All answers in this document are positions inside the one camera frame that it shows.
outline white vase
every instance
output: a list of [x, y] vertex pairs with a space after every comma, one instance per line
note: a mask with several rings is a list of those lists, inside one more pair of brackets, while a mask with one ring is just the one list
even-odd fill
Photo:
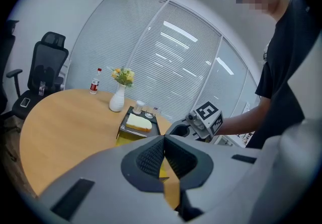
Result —
[[114, 112], [119, 112], [124, 107], [124, 93], [125, 93], [125, 85], [119, 84], [119, 87], [116, 93], [110, 100], [109, 108]]

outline bread slice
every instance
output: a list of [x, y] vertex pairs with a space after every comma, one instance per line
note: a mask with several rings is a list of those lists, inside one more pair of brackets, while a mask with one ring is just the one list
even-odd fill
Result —
[[149, 120], [136, 116], [132, 113], [127, 119], [126, 126], [144, 132], [150, 132], [152, 129], [152, 124]]

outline wooden tabletop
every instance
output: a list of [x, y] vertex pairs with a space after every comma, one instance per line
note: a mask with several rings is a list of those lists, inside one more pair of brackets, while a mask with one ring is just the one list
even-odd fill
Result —
[[[120, 123], [135, 101], [125, 99], [123, 110], [115, 113], [109, 110], [112, 96], [66, 90], [46, 97], [29, 113], [20, 136], [20, 156], [37, 195], [88, 156], [115, 146]], [[157, 122], [161, 134], [171, 125], [160, 116]]]

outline tray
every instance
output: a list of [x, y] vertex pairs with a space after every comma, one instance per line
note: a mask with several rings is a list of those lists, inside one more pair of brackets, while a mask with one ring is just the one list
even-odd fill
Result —
[[[145, 116], [145, 111], [142, 111], [141, 114], [134, 114], [133, 111], [132, 111], [133, 107], [130, 106], [129, 109], [127, 110], [123, 120], [122, 120], [122, 123], [120, 125], [120, 129], [119, 131], [124, 131], [124, 132], [127, 132], [127, 133], [132, 133], [132, 134], [135, 134], [135, 135], [138, 135], [138, 136], [141, 136], [141, 137], [150, 137], [150, 136], [156, 136], [156, 135], [160, 135], [160, 130], [159, 130], [159, 125], [157, 124], [157, 120], [156, 120], [156, 117], [153, 117], [153, 118], [147, 118]], [[152, 123], [152, 129], [150, 132], [144, 132], [144, 131], [140, 131], [140, 130], [136, 130], [136, 129], [133, 129], [133, 128], [130, 128], [130, 127], [127, 127], [125, 126], [126, 122], [127, 122], [127, 119], [129, 117], [130, 114], [134, 114], [136, 116], [139, 116], [139, 117], [143, 117], [147, 120], [149, 120], [151, 123]]]

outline man's arm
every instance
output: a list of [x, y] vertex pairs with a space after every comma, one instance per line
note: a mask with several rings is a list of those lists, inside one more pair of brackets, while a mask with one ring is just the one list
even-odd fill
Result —
[[270, 104], [270, 99], [262, 97], [256, 108], [236, 117], [225, 118], [216, 135], [243, 134], [256, 131], [262, 124]]

